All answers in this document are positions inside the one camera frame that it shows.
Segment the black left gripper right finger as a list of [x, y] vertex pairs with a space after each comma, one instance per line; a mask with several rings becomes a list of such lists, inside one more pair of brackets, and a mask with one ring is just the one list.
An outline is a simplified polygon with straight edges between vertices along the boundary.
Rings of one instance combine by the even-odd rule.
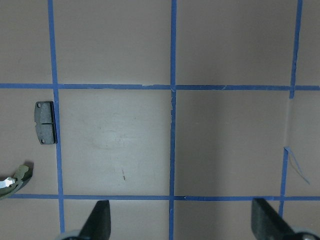
[[296, 233], [264, 198], [251, 202], [251, 230], [256, 240], [294, 240]]

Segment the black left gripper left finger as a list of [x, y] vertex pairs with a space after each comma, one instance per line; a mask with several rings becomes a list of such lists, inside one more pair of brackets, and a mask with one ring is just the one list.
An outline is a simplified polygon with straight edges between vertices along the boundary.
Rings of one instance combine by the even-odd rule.
[[80, 240], [109, 240], [111, 236], [111, 210], [108, 200], [99, 200], [79, 235]]

